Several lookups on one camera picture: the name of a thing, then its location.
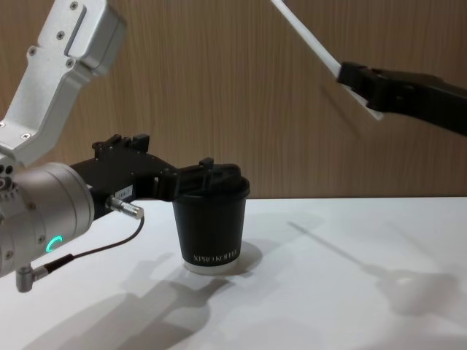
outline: black clamp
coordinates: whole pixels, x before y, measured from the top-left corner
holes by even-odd
[[[467,136],[467,90],[428,74],[343,63],[337,81],[378,112],[405,114]]]

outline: wood grain panel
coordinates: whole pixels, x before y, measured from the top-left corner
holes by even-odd
[[[368,116],[268,0],[114,0],[128,21],[108,77],[86,87],[58,146],[75,163],[113,133],[149,133],[177,166],[238,163],[259,198],[467,194],[467,140]],[[463,0],[289,0],[339,60],[467,87]],[[0,1],[0,113],[51,0]]]

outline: cup bottom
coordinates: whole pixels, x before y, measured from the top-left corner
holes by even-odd
[[[220,266],[197,266],[190,264],[189,262],[183,261],[183,265],[185,268],[197,275],[202,276],[216,276],[222,275],[224,273],[229,272],[230,270],[236,267],[239,258],[236,258],[234,261],[230,261],[228,264],[220,265]]]

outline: black paper cup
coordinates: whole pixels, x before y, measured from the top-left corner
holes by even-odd
[[[236,192],[183,195],[174,203],[175,222],[185,267],[198,274],[229,271],[239,258],[250,183]]]

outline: black cable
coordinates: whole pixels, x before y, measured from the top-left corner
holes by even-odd
[[[143,226],[144,226],[144,217],[141,218],[141,221],[139,222],[139,226],[136,229],[136,231],[131,236],[124,239],[123,241],[113,243],[113,244],[109,244],[108,246],[103,246],[101,248],[89,250],[87,252],[79,253],[77,255],[68,254],[68,255],[65,255],[64,257],[58,258],[57,260],[49,262],[48,264],[44,264],[44,267],[47,270],[47,272],[50,274],[53,271],[58,270],[59,268],[65,266],[66,264],[68,264],[71,261],[73,261],[75,259],[78,259],[80,257],[85,257],[87,255],[91,255],[91,254],[103,252],[104,250],[115,248],[116,246],[121,246],[121,245],[123,245],[125,243],[128,243],[132,239],[136,238],[139,235],[139,233],[141,232]]]

